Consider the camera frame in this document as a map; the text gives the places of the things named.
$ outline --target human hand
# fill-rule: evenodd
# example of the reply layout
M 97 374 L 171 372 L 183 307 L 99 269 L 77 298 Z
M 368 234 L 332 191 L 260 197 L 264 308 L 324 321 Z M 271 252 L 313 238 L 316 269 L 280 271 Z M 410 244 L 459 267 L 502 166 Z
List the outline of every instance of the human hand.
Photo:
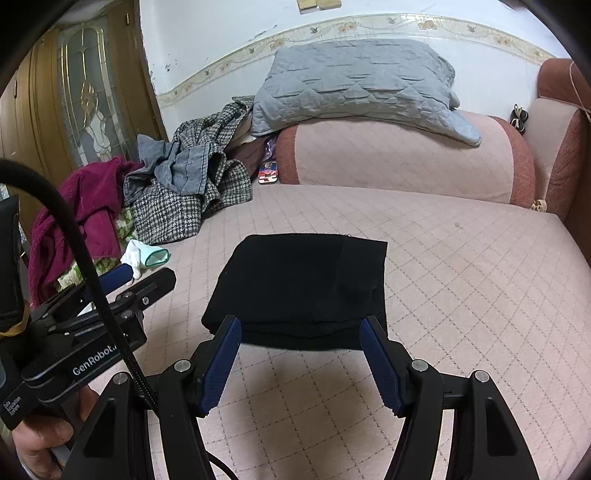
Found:
M 99 394 L 85 386 L 79 391 L 79 397 L 80 419 L 86 421 Z M 57 480 L 61 477 L 61 469 L 49 449 L 65 444 L 72 435 L 74 429 L 68 422 L 42 415 L 27 417 L 12 431 L 19 458 L 41 480 Z

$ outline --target black cloth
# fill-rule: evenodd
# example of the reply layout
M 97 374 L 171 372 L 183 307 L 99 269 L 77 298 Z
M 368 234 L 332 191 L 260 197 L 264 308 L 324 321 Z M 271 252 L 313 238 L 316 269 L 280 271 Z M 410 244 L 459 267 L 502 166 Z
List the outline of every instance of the black cloth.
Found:
M 386 331 L 387 246 L 343 235 L 250 235 L 222 270 L 203 325 L 215 333 L 234 315 L 246 343 L 360 349 L 364 317 L 374 315 Z

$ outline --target thin black wire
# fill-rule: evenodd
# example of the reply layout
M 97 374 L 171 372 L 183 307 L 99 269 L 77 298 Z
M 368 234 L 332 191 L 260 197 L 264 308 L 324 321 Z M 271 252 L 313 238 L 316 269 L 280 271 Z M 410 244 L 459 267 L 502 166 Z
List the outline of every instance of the thin black wire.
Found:
M 57 224 L 64 233 L 68 241 L 74 258 L 80 268 L 82 278 L 86 282 L 92 300 L 95 303 L 96 310 L 102 318 L 107 332 L 111 335 L 115 346 L 121 353 L 121 357 L 129 368 L 129 371 L 135 380 L 140 393 L 144 396 L 148 407 L 158 415 L 158 402 L 156 395 L 150 388 L 146 377 L 134 357 L 134 354 L 125 339 L 121 327 L 115 320 L 115 316 L 109 308 L 109 302 L 100 286 L 99 277 L 95 271 L 95 266 L 90 259 L 90 254 L 78 225 L 70 208 L 61 197 L 56 188 L 51 185 L 44 177 L 36 171 L 21 165 L 19 163 L 0 158 L 0 181 L 24 190 L 34 196 L 56 219 Z
M 228 465 L 226 465 L 224 462 L 222 462 L 214 454 L 208 452 L 207 453 L 207 458 L 209 458 L 209 461 L 211 463 L 213 463 L 222 472 L 224 472 L 230 478 L 230 480 L 238 480 L 238 477 L 236 476 L 236 474 L 234 472 L 232 472 L 230 470 L 230 467 L 228 467 Z

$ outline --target yellow wooden block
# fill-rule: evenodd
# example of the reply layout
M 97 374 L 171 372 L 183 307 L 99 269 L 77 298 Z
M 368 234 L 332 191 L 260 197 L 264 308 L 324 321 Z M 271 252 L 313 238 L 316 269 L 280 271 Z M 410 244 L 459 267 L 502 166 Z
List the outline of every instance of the yellow wooden block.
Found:
M 321 10 L 328 10 L 329 8 L 339 8 L 342 5 L 340 0 L 317 0 L 317 2 Z
M 300 10 L 307 10 L 308 8 L 316 7 L 316 0 L 297 0 L 297 6 Z

